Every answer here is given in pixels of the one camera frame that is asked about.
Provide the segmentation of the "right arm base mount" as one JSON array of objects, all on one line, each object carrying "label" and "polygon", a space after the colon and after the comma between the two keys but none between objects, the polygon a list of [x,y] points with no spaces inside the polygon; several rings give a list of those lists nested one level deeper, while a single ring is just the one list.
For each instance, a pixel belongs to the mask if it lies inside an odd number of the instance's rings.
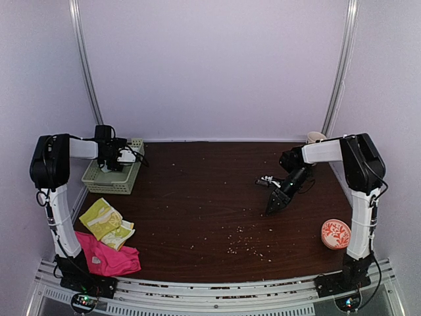
[{"label": "right arm base mount", "polygon": [[357,277],[357,279],[347,278],[340,271],[329,275],[318,275],[314,279],[314,285],[319,298],[334,296],[350,291],[358,290],[362,287],[371,285],[368,275]]}]

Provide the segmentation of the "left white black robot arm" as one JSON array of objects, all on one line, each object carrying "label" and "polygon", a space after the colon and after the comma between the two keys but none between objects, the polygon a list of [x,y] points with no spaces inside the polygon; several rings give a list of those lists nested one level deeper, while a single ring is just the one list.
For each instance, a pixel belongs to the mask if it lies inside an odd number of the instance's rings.
[{"label": "left white black robot arm", "polygon": [[80,292],[89,292],[95,279],[88,271],[68,208],[70,160],[97,161],[108,171],[121,171],[124,165],[135,163],[137,152],[126,139],[116,138],[113,133],[113,127],[99,125],[93,138],[71,134],[40,136],[30,163],[30,178],[37,189],[36,200],[45,209],[59,269]]}]

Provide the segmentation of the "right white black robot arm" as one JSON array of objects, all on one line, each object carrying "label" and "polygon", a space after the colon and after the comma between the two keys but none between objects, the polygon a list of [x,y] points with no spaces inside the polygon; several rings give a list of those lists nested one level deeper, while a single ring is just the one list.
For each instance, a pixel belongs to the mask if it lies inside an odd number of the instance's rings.
[{"label": "right white black robot arm", "polygon": [[340,162],[351,191],[353,212],[351,239],[343,256],[340,273],[324,280],[336,283],[342,290],[352,290],[367,277],[374,262],[373,239],[377,227],[378,202],[388,189],[384,181],[385,164],[367,133],[318,140],[282,153],[279,163],[287,172],[281,180],[262,176],[256,183],[273,187],[265,213],[272,215],[285,209],[301,189],[318,163]]}]

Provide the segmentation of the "cream white towel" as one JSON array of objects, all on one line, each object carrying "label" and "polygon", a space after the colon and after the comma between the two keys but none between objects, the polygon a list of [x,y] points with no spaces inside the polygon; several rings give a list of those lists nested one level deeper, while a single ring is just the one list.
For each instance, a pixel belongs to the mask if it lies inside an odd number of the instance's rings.
[{"label": "cream white towel", "polygon": [[106,166],[106,165],[101,165],[101,166],[99,166],[99,168],[100,168],[100,170],[101,170],[103,173],[109,173],[109,172],[112,172],[112,170],[111,170],[111,169],[109,169],[109,168],[108,168],[108,166]]}]

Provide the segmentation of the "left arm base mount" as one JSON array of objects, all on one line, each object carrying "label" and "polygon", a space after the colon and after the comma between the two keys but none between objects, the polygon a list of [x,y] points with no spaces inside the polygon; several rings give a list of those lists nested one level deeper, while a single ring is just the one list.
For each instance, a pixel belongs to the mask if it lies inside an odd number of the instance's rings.
[{"label": "left arm base mount", "polygon": [[60,286],[75,292],[100,298],[114,298],[118,280],[113,277],[91,275],[86,273],[65,274]]}]

